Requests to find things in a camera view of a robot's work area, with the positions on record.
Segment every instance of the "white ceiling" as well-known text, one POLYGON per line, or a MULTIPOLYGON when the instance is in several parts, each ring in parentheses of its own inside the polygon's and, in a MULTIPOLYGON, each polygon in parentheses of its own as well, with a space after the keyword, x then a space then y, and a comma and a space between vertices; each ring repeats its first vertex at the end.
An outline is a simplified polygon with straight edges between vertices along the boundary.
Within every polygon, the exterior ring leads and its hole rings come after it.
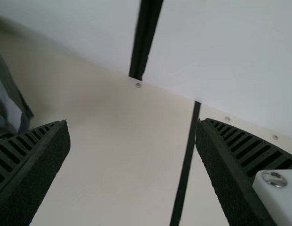
POLYGON ((0 16, 128 75, 138 0, 0 0, 0 16))
POLYGON ((143 80, 292 137, 292 0, 165 0, 143 80))

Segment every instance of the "black foam pad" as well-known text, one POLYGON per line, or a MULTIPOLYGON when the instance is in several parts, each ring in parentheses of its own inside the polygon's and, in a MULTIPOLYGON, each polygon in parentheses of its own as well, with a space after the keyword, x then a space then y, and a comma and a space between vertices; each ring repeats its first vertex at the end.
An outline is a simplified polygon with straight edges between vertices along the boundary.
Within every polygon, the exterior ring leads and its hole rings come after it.
POLYGON ((66 121, 0 141, 0 226, 30 224, 69 150, 66 121))
POLYGON ((292 155, 220 121, 198 121, 196 148, 231 226, 275 226, 252 188, 260 170, 292 169, 292 155))

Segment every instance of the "black vertical bar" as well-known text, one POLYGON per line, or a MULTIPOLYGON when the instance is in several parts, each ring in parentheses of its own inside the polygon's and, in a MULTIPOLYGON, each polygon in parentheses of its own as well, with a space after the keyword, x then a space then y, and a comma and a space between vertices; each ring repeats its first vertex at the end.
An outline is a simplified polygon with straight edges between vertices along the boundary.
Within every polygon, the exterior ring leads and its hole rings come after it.
POLYGON ((176 194, 176 198, 174 202, 170 226, 178 226, 180 219, 182 217, 182 208, 183 208, 185 193, 187 190, 189 170, 191 168, 192 157, 193 157, 194 146, 195 146, 196 125, 197 125, 197 120, 199 117, 200 106, 201 104, 195 101, 194 112, 192 115, 191 126, 189 129, 189 138, 188 138, 187 148, 186 148, 185 156, 183 160, 182 173, 180 176, 177 194, 176 194))
POLYGON ((142 80, 163 0, 142 0, 129 76, 142 80))

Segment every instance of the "metal screw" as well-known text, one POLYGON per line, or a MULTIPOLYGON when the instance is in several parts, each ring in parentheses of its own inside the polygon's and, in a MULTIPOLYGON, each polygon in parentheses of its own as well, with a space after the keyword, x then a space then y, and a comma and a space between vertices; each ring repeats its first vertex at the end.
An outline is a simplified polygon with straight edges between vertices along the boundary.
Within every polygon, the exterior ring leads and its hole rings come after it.
POLYGON ((232 123, 232 120, 231 120, 230 117, 225 117, 224 119, 225 119, 225 121, 228 121, 229 123, 232 123))
POLYGON ((285 187, 288 184, 286 178, 284 178, 280 173, 274 170, 267 170, 262 173, 262 178, 268 184, 275 187, 285 187))

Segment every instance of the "screw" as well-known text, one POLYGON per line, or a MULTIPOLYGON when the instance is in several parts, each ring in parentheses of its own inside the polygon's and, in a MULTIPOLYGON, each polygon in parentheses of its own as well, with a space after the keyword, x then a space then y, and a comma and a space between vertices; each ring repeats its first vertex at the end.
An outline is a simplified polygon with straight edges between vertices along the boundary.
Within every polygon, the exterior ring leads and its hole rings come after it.
POLYGON ((276 179, 281 179, 282 178, 282 176, 280 174, 278 174, 277 172, 272 172, 271 176, 273 176, 276 179))
POLYGON ((281 174, 274 170, 266 170, 262 173, 262 178, 268 184, 275 186, 275 187, 285 187, 287 186, 288 182, 287 179, 284 178, 281 174))

